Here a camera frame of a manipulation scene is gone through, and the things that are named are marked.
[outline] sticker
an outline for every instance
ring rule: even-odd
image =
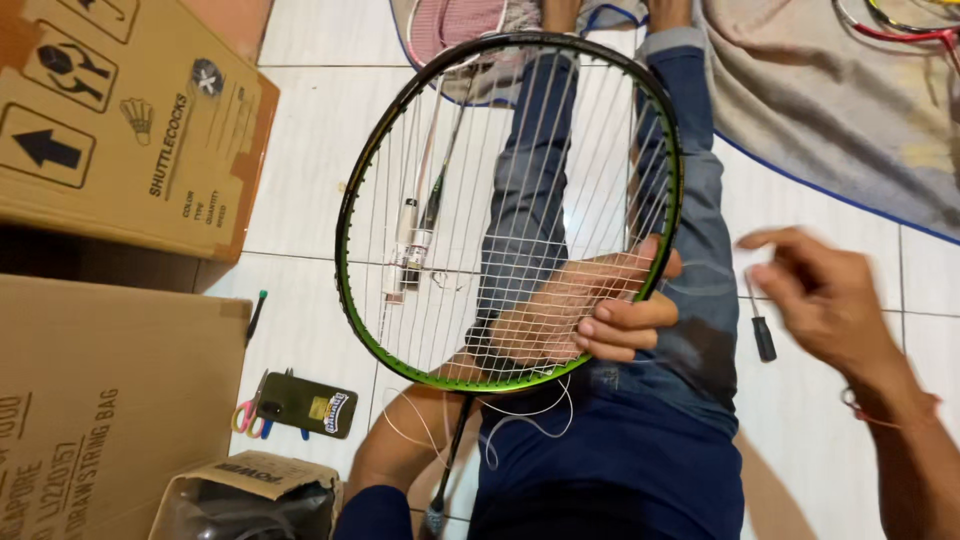
[[[104,34],[126,43],[140,0],[60,0],[70,11],[90,21]]]
[[[340,410],[349,399],[349,395],[343,392],[337,392],[332,398],[327,399],[317,396],[313,399],[310,406],[310,418],[324,422],[324,431],[327,433],[336,433],[340,428]]]
[[[107,110],[117,65],[45,22],[38,26],[43,36],[23,76],[84,107]]]
[[[193,62],[193,83],[202,94],[220,95],[220,92],[224,91],[224,79],[223,73],[212,61],[201,58]]]
[[[96,139],[65,124],[8,104],[0,119],[0,167],[71,187],[83,187]]]
[[[150,144],[150,129],[154,126],[154,106],[142,99],[125,99],[120,102],[120,113],[133,129],[133,136],[140,146]]]

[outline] fingernail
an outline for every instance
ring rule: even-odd
[[[750,276],[758,285],[763,285],[773,278],[773,274],[770,271],[770,266],[767,264],[755,264],[751,266]]]

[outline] blue jeans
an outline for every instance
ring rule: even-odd
[[[737,431],[733,354],[739,305],[730,235],[720,214],[723,166],[710,151],[713,116],[704,53],[683,45],[654,52],[647,61],[673,102],[683,147],[684,203],[674,246],[684,269],[663,289],[677,305],[679,322],[660,329],[657,348],[637,351],[634,363],[595,359],[574,374],[586,376],[588,386],[600,393],[652,394],[732,438]],[[550,54],[530,61],[524,70],[513,130],[494,178],[492,221],[482,256],[480,317],[495,316],[526,300],[536,283],[566,261],[564,150],[570,137],[576,69],[568,57]],[[564,91],[571,70],[573,80]],[[524,121],[528,109],[531,114]],[[655,142],[648,148],[656,148]],[[651,158],[641,156],[640,161]],[[528,220],[546,225],[527,227]]]

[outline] arrow symbol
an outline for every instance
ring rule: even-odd
[[[53,130],[42,130],[14,135],[13,138],[38,167],[42,167],[44,161],[52,161],[64,167],[76,169],[80,164],[81,151],[62,142],[56,142],[53,134]]]

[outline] cardboard box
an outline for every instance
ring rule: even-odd
[[[178,529],[183,524],[175,508],[176,498],[181,494],[185,494],[187,498],[196,498],[200,484],[205,480],[236,487],[271,501],[276,501],[281,495],[302,485],[319,482],[324,488],[333,491],[334,495],[329,528],[331,536],[343,499],[343,484],[334,469],[292,457],[247,450],[172,479],[163,494],[160,510],[156,513],[150,540],[181,539]]]
[[[177,0],[3,0],[0,219],[236,261],[278,97]]]
[[[142,539],[227,454],[249,301],[0,275],[0,538]]]

